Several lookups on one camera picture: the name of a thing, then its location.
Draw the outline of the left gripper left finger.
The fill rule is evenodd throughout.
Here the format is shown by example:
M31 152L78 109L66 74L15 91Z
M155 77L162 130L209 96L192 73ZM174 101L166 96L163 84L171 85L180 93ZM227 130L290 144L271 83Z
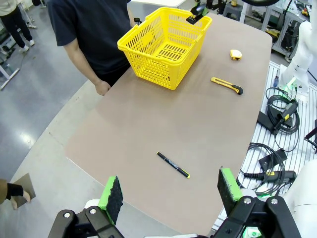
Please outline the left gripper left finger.
M58 212L49 233L50 238L122 238L116 221L123 205L123 195L117 176L108 178L97 205Z

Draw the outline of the person's right hand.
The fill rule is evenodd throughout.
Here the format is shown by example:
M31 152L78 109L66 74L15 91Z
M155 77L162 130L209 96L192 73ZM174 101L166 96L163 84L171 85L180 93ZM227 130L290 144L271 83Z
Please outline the person's right hand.
M102 80L99 80L95 84L96 92L101 96L104 96L109 91L110 88L111 86L107 82Z

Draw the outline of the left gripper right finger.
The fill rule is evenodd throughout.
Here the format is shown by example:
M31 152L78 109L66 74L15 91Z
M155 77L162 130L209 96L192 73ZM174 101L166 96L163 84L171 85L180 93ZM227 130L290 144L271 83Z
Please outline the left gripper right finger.
M229 168L220 168L217 188L227 218L215 238L241 238L248 227L256 227L264 238L300 238L300 232L281 196L261 201L243 196Z

